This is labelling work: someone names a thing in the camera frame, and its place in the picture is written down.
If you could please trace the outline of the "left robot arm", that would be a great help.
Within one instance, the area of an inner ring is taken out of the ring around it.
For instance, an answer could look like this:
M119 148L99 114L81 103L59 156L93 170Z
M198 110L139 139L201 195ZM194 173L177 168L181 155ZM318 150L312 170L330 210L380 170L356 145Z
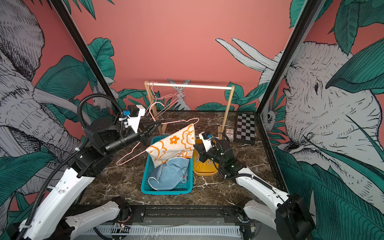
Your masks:
M99 118L90 124L83 116L84 104L93 98L109 100L118 110L115 120ZM77 115L86 139L75 153L61 163L48 176L31 206L28 217L12 225L8 235L12 240L72 240L77 235L101 224L102 217L115 219L121 207L94 209L81 220L71 223L64 219L67 210L83 190L112 162L112 156L131 144L144 144L160 121L141 122L146 109L130 105L124 110L117 100L105 94L91 94L83 98L77 107Z

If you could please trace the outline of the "yellow plastic tray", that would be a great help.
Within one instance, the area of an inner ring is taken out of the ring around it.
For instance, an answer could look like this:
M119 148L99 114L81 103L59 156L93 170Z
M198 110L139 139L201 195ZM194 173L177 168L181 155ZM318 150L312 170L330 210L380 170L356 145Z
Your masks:
M213 176L218 172L219 165L212 160L200 161L199 153L193 151L193 171L198 176Z

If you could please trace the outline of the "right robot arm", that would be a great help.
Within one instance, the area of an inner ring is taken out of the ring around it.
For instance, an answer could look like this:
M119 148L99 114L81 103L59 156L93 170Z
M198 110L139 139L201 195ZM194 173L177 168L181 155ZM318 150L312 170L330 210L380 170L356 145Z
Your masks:
M274 229L283 240L308 240L315 222L302 197L273 187L257 176L249 167L235 158L230 141L219 140L211 134L200 133L194 144L201 162L211 160L218 164L223 179L235 181L265 205L248 201L243 213L248 219L259 221Z

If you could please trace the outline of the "dark blue towel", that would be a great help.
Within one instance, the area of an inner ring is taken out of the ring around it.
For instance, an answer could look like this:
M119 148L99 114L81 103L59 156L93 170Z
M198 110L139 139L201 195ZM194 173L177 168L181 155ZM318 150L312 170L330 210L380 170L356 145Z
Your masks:
M147 183L155 191L171 191L188 180L190 160L176 157L156 167Z

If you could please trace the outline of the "pink wire hanger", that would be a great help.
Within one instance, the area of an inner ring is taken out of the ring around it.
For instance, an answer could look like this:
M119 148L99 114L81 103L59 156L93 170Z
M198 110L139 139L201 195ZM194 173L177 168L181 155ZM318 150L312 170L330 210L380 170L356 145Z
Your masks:
M151 103L155 103L157 101L157 94L156 92L154 91L154 84L156 84L157 82L149 82L148 83L148 88L149 88L149 99L151 99Z

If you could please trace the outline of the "small white red box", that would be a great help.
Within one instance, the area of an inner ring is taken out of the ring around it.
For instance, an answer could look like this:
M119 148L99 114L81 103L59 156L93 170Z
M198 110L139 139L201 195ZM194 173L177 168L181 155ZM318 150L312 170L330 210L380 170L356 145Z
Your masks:
M230 141L234 140L234 130L233 129L226 129L226 135L230 139Z

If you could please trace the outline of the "teal plastic basket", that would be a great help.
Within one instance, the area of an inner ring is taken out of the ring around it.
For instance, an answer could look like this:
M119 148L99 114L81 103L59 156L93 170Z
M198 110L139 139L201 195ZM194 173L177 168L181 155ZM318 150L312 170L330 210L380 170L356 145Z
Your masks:
M192 191L192 144L181 134L157 136L148 153L141 190L148 195L182 195Z

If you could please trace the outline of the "cream orange towel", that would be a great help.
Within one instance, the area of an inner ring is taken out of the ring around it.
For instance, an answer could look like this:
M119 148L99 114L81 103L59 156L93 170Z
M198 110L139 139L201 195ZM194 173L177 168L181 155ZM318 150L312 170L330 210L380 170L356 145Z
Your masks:
M150 155L154 167L157 168L176 157L192 158L195 143L195 126L190 124L168 137L155 141L146 149L146 152Z

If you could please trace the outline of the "checkerboard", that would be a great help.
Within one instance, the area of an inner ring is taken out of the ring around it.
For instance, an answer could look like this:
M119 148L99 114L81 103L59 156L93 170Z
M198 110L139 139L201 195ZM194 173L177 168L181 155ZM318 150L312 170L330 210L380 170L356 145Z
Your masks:
M254 144L256 142L256 115L254 113L237 113L234 141Z

